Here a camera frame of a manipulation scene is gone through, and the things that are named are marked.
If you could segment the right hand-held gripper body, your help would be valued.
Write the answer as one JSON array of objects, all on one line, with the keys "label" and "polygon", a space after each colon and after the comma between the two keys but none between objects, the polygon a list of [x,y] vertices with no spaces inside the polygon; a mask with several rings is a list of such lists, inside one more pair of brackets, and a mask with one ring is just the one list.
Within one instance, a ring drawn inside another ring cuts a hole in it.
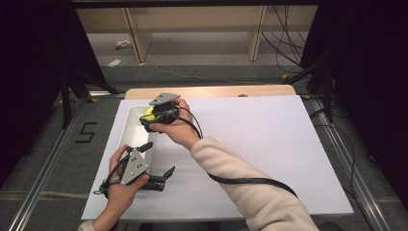
[{"label": "right hand-held gripper body", "polygon": [[179,108],[175,100],[179,97],[179,94],[162,92],[149,103],[153,108],[153,114],[159,119],[158,123],[170,124],[176,119]]}]

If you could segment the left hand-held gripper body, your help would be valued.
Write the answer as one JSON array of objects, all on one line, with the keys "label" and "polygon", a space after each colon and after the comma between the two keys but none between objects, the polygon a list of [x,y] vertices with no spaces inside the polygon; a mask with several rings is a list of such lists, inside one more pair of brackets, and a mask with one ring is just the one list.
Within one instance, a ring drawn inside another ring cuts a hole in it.
[{"label": "left hand-held gripper body", "polygon": [[151,149],[139,153],[137,147],[128,147],[124,156],[124,166],[119,174],[121,185],[132,185],[142,174],[149,176],[149,180],[142,187],[145,191],[162,192],[165,189],[166,178],[150,174],[152,162]]}]

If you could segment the yellow tennis ball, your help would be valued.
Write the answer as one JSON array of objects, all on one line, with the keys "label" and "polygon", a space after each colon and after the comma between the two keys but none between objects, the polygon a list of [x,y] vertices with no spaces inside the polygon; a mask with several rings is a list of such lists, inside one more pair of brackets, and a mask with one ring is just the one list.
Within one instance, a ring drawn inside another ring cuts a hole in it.
[{"label": "yellow tennis ball", "polygon": [[147,108],[144,113],[143,113],[143,119],[145,119],[146,121],[153,121],[156,117],[153,114],[153,108],[149,107]]}]

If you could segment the white plastic bin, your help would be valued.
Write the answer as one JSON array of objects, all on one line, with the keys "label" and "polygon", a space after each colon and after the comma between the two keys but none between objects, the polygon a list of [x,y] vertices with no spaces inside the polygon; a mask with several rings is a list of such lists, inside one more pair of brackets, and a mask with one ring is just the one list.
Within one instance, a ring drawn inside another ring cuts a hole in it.
[{"label": "white plastic bin", "polygon": [[152,147],[141,153],[141,156],[147,163],[146,172],[149,173],[153,163],[154,143],[157,135],[155,133],[148,133],[140,122],[140,118],[147,109],[148,106],[133,106],[121,110],[123,126],[118,145],[127,144],[130,147],[140,147],[148,142],[152,142]]}]

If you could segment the person's left hand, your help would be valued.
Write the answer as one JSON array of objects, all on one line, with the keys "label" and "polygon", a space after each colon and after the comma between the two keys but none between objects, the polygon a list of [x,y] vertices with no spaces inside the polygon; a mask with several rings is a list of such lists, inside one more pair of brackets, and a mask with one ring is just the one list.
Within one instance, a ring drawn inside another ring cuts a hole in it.
[{"label": "person's left hand", "polygon": [[[128,146],[124,144],[114,153],[110,159],[109,171],[113,176],[118,175],[115,167]],[[108,202],[106,211],[111,214],[123,214],[133,203],[135,195],[149,180],[149,176],[142,174],[132,185],[112,184],[108,189]]]}]

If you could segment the person's right hand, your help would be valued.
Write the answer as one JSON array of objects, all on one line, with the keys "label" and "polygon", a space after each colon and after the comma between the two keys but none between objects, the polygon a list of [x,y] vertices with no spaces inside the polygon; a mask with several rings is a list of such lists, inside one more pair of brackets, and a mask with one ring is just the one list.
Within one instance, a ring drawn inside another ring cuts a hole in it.
[{"label": "person's right hand", "polygon": [[155,132],[167,134],[172,141],[190,150],[200,140],[191,127],[193,117],[190,113],[190,106],[181,98],[176,99],[175,104],[180,108],[179,116],[181,119],[176,119],[170,124],[152,123],[149,128]]}]

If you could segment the black metal stand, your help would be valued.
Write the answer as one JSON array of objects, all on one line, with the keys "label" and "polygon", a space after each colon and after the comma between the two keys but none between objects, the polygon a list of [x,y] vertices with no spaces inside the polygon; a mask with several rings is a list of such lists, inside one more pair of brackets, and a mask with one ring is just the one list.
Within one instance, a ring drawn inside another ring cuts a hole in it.
[{"label": "black metal stand", "polygon": [[64,109],[64,123],[65,129],[71,121],[71,103],[69,93],[72,91],[79,99],[85,99],[89,96],[89,90],[86,84],[91,84],[99,87],[102,90],[111,94],[120,94],[122,90],[118,90],[109,86],[104,77],[96,78],[79,69],[69,69],[65,71],[61,77],[61,96]]},{"label": "black metal stand", "polygon": [[317,61],[309,67],[302,70],[300,73],[294,75],[292,78],[284,80],[284,85],[292,85],[299,82],[303,78],[310,76],[307,84],[307,91],[309,93],[323,93],[323,108],[322,111],[330,123],[333,122],[331,113],[332,100],[332,74],[328,64],[325,61]]}]

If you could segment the white board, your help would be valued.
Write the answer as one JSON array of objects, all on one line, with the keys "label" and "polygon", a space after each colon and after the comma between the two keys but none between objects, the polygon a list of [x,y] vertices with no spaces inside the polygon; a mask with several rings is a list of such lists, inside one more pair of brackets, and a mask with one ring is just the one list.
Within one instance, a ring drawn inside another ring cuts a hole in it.
[{"label": "white board", "polygon": [[[314,125],[297,95],[191,98],[188,101],[202,131],[237,151],[272,179],[294,190],[309,214],[350,215],[353,210],[323,149]],[[120,102],[114,125],[95,175],[97,189],[108,175],[111,155],[122,131],[121,110],[148,106],[145,100]],[[141,191],[124,214],[141,222],[239,219],[227,194],[168,136],[156,134],[151,174],[175,166],[162,192]]]}]

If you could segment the dark curtain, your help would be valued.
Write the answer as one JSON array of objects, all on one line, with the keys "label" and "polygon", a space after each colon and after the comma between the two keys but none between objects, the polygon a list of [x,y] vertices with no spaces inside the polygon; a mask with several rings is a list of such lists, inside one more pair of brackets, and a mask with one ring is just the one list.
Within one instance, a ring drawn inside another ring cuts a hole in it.
[{"label": "dark curtain", "polygon": [[72,0],[0,0],[0,187],[35,139],[62,79],[106,80]]},{"label": "dark curtain", "polygon": [[331,63],[336,93],[408,209],[408,0],[318,0],[301,64],[315,62],[344,20]]}]

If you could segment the short aluminium rail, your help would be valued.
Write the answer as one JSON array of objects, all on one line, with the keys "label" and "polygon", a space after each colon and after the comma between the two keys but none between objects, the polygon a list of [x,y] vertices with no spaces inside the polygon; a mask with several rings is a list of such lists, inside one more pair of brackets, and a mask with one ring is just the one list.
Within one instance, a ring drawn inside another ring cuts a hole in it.
[{"label": "short aluminium rail", "polygon": [[118,97],[118,98],[124,98],[125,93],[112,93],[109,91],[105,90],[91,90],[89,92],[89,97]]}]

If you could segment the light wooden desk frame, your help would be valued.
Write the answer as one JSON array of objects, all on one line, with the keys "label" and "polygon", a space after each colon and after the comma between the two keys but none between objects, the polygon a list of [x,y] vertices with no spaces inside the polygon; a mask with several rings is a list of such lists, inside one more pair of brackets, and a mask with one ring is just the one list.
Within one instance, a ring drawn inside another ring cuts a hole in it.
[{"label": "light wooden desk frame", "polygon": [[155,33],[242,32],[248,57],[257,60],[263,32],[308,32],[316,6],[234,6],[79,9],[88,34],[126,33],[143,63]]}]

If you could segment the aluminium floor rail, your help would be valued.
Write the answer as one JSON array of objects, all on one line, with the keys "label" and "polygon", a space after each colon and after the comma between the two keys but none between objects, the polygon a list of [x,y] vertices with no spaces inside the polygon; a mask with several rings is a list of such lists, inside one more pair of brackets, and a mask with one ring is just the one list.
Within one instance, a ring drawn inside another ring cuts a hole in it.
[{"label": "aluminium floor rail", "polygon": [[380,206],[375,201],[374,196],[356,166],[355,149],[351,138],[345,131],[336,127],[333,122],[330,123],[328,121],[322,111],[323,104],[321,102],[313,101],[311,105],[314,109],[311,117],[317,117],[319,119],[318,127],[325,130],[325,133],[334,146],[349,177],[349,188],[347,191],[354,198],[356,205],[366,218],[370,230],[391,231],[391,226],[386,221]]},{"label": "aluminium floor rail", "polygon": [[42,165],[40,172],[37,175],[30,190],[28,190],[22,200],[21,206],[17,210],[8,231],[24,231],[30,216],[34,212],[36,205],[41,197],[41,193],[45,188],[51,173],[62,155],[66,141],[74,126],[78,114],[82,111],[86,104],[85,99],[79,99],[72,109],[72,113],[68,115],[68,122],[64,124],[59,132],[56,140],[53,142],[52,149],[47,154],[47,159]]}]

